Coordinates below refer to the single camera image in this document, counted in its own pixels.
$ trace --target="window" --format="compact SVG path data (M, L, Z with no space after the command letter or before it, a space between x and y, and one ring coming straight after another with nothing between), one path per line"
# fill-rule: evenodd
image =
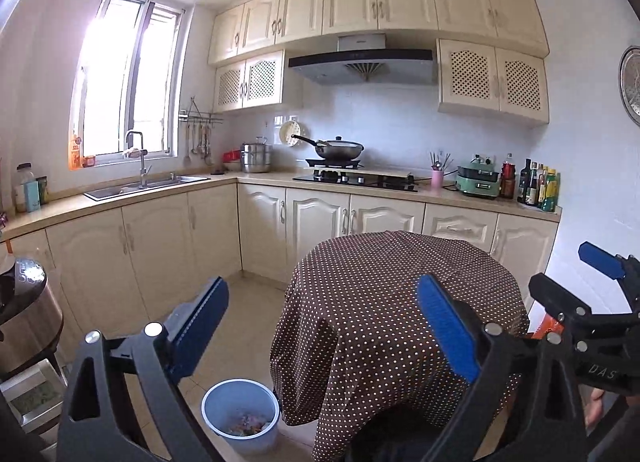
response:
M175 49L183 10L153 0L102 0L84 38L74 90L74 132L82 154L122 160L144 134L151 156L170 152Z

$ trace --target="blue bucket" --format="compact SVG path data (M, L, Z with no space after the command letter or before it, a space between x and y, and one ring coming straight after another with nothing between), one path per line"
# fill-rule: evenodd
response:
M259 382L249 379L219 382L204 395L201 410L207 426L238 453L264 453L276 443L280 406L273 392ZM269 423L255 435L229 435L227 431L246 414L263 416Z

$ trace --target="countertop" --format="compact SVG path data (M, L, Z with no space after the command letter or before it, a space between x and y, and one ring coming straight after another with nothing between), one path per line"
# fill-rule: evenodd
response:
M228 172L224 175L199 174L198 176L207 177L207 180L193 182L191 184L167 186L142 193L132 193L100 202L91 200L84 195L74 195L60 200L54 200L33 213L18 214L15 217L12 217L7 226L2 230L0 242L25 235L27 233L32 233L67 220L98 213L100 211L144 202L146 200L152 200L163 196L185 193L213 186L222 186L225 184L259 184L375 196L379 198L392 198L397 200L413 200L429 204L478 209L481 211L491 211L494 213L523 216L539 220L549 220L551 222L559 222L561 215L561 208L557 208L555 213L545 213L536 208L523 206L522 204L518 204L516 201L512 200L485 200L481 198L468 197L462 193L458 193L457 191L431 189L429 185L425 185L417 192L407 192L373 187L302 182L299 180L292 180L295 175L296 173L291 171L274 171L269 173Z

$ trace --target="tile floor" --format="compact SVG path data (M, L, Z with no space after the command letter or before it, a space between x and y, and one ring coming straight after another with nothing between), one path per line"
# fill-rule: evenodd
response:
M316 434L315 423L291 428L280 421L281 435L277 448L269 454L243 458L203 422L200 402L206 390L217 382L245 378L273 387L269 353L284 303L284 292L263 280L239 278L230 283L229 293L229 308L194 375L180 382L184 399L226 462L308 462ZM168 459L169 454L151 422L137 378L127 376L127 384L149 449Z

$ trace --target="range hood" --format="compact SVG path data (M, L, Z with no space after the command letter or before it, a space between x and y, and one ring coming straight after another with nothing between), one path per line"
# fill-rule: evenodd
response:
M321 85L434 82L431 50L384 46L384 34L344 36L338 39L338 52L292 57L289 68Z

